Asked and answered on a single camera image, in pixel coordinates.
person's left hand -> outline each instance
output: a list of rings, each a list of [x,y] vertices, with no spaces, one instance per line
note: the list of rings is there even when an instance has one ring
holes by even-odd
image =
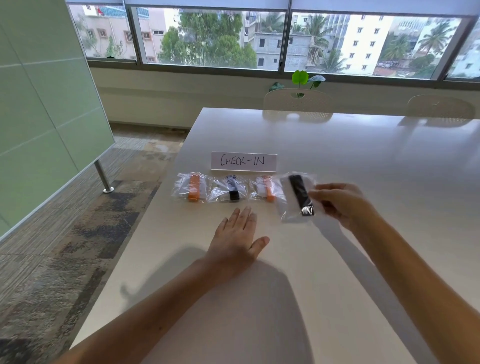
[[[246,207],[240,213],[236,208],[215,231],[204,261],[216,272],[216,284],[227,282],[246,270],[270,241],[267,236],[253,241],[257,215],[251,211]]]

beige chair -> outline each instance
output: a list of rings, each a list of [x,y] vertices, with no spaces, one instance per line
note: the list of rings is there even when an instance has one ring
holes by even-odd
[[[429,118],[426,126],[456,127],[475,118],[475,107],[459,98],[417,95],[408,101],[406,116]]]
[[[328,121],[334,112],[334,100],[327,94],[298,88],[270,91],[264,97],[264,110],[305,111],[312,120]]]

metal leg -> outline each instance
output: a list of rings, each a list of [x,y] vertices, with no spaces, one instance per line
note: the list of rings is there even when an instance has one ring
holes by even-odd
[[[114,188],[110,186],[110,183],[108,183],[107,177],[105,176],[105,172],[103,171],[102,165],[100,164],[100,160],[95,161],[95,167],[96,171],[98,172],[98,175],[100,176],[100,179],[102,180],[102,183],[105,187],[103,190],[103,193],[109,194],[110,192],[113,192]]]

white table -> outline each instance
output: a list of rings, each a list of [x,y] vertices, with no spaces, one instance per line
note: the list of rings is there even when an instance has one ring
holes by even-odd
[[[278,172],[357,183],[420,255],[480,308],[480,124],[398,126],[402,117],[203,109],[74,344],[173,278],[243,204],[170,198],[179,172],[210,173],[212,151],[278,154]],[[145,363],[434,363],[355,239],[330,218],[281,224],[250,203],[261,261],[202,298]]]

orange strap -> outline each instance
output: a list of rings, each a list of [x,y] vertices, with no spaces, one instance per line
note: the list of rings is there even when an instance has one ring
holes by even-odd
[[[188,185],[188,200],[198,202],[200,199],[200,176],[192,174],[190,177],[190,184]]]
[[[264,176],[264,185],[267,191],[267,201],[275,202],[275,196],[272,193],[272,178],[270,176]]]

